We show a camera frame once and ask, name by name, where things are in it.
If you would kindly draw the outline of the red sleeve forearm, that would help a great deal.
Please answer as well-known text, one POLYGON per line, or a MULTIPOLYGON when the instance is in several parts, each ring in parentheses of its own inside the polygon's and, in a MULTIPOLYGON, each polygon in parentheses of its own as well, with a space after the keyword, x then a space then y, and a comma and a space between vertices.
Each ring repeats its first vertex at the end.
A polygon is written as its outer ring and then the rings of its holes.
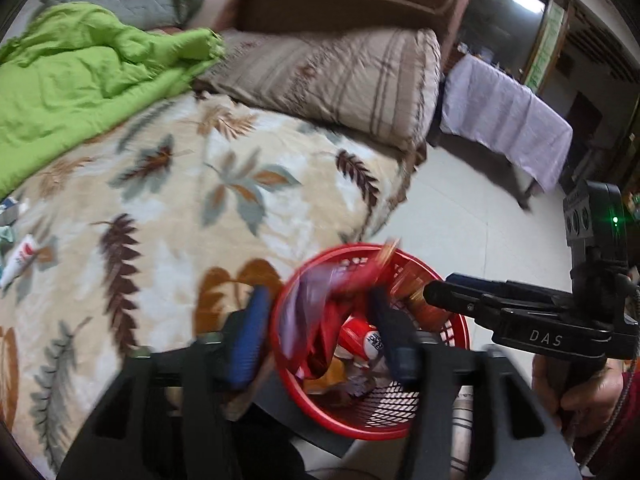
POLYGON ((595 479, 639 478, 639 372, 623 374, 629 390, 616 421, 588 464, 595 479))

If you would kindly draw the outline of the right hand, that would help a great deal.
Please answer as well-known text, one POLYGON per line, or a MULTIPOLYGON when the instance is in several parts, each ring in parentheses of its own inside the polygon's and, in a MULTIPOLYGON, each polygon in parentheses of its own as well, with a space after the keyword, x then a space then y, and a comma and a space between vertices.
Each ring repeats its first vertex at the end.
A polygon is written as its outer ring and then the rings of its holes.
POLYGON ((623 361, 609 359, 599 374, 559 396, 548 381, 547 358, 536 354, 532 366, 532 388, 556 426, 562 426, 561 408, 577 412, 582 418, 576 426, 576 436, 587 437, 603 430, 611 419, 624 388, 624 370, 623 361))

